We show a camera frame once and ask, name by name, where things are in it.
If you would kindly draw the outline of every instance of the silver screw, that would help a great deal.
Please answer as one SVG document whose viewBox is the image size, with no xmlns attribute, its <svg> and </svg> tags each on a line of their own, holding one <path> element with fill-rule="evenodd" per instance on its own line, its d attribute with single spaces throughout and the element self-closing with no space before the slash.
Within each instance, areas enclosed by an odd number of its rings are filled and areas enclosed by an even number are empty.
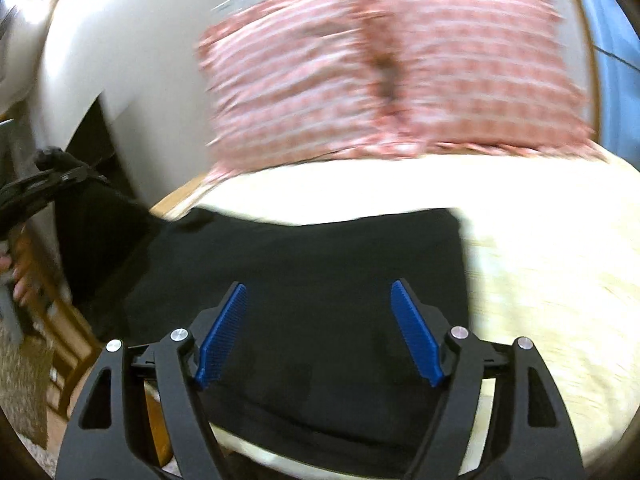
<svg viewBox="0 0 640 480">
<path fill-rule="evenodd" d="M 122 341 L 119 339 L 112 339 L 107 343 L 107 352 L 117 352 L 122 348 Z"/>
<path fill-rule="evenodd" d="M 189 331 L 185 328 L 176 328 L 173 332 L 171 332 L 171 339 L 174 341 L 184 341 L 187 339 L 189 335 Z"/>
<path fill-rule="evenodd" d="M 533 348 L 533 341 L 528 337 L 519 337 L 518 346 L 523 350 L 531 350 Z"/>
<path fill-rule="evenodd" d="M 455 326 L 451 329 L 451 335 L 456 339 L 466 339 L 469 337 L 469 330 L 463 326 Z"/>
</svg>

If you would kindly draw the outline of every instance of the folded black clothing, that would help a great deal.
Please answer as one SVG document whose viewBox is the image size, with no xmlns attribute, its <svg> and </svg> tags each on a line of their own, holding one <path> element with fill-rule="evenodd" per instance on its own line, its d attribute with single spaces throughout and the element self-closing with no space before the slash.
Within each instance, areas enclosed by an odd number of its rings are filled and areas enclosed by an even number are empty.
<svg viewBox="0 0 640 480">
<path fill-rule="evenodd" d="M 61 219 L 74 214 L 66 208 L 56 204 Z M 76 211 L 83 208 L 100 208 L 100 200 Z M 232 282 L 244 283 L 238 339 L 222 378 L 201 394 L 209 420 L 300 462 L 402 476 L 441 391 L 415 370 L 390 287 L 405 278 L 423 303 L 469 326 L 460 225 L 448 210 L 305 226 L 200 208 L 175 222 L 140 211 L 132 217 L 136 237 L 119 259 L 113 226 L 108 248 L 98 247 L 96 224 L 77 230 L 91 233 L 89 245 L 76 240 L 70 250 L 63 247 L 69 237 L 60 241 L 65 272 L 75 265 L 70 283 L 84 283 L 88 299 L 79 307 L 98 337 L 159 340 L 216 306 Z M 93 252 L 118 260 L 107 278 L 95 262 L 86 268 L 90 280 L 82 278 L 76 260 L 94 261 Z M 89 282 L 96 286 L 90 298 Z"/>
</svg>

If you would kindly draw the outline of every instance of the cream bed sheet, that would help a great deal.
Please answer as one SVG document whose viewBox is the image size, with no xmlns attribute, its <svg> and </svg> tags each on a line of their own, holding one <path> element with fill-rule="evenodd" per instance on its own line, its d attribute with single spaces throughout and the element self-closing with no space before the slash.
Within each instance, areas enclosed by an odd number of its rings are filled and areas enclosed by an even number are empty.
<svg viewBox="0 0 640 480">
<path fill-rule="evenodd" d="M 532 338 L 589 463 L 620 438 L 640 404 L 640 173 L 606 157 L 315 162 L 201 187 L 170 216 L 198 205 L 259 221 L 311 224 L 455 209 L 468 251 L 474 332 L 504 343 Z M 492 387 L 483 384 L 463 471 L 478 464 Z M 258 462 L 309 476 L 216 434 Z"/>
</svg>

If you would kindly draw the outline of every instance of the mattress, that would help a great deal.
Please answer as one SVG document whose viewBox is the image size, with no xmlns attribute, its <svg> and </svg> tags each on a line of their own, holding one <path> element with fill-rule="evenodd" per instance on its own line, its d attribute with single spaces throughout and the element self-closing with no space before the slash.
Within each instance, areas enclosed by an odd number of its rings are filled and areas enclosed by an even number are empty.
<svg viewBox="0 0 640 480">
<path fill-rule="evenodd" d="M 567 405 L 585 464 L 622 436 L 640 404 L 640 173 L 606 160 L 427 155 L 284 166 L 201 186 L 192 206 L 280 224 L 447 207 L 461 219 L 474 332 L 530 337 Z M 484 381 L 463 472 L 477 466 L 493 383 Z M 277 457 L 222 430 L 221 444 L 299 478 L 345 478 Z"/>
</svg>

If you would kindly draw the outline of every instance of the striped pillow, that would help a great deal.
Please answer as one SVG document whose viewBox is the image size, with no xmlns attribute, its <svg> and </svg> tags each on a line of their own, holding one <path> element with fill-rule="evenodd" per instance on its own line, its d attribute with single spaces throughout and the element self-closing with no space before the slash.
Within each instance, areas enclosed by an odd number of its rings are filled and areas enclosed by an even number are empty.
<svg viewBox="0 0 640 480">
<path fill-rule="evenodd" d="M 550 0 L 384 0 L 398 108 L 425 151 L 596 155 Z"/>
<path fill-rule="evenodd" d="M 370 0 L 277 0 L 207 32 L 210 181 L 315 158 L 415 156 L 385 112 Z"/>
</svg>

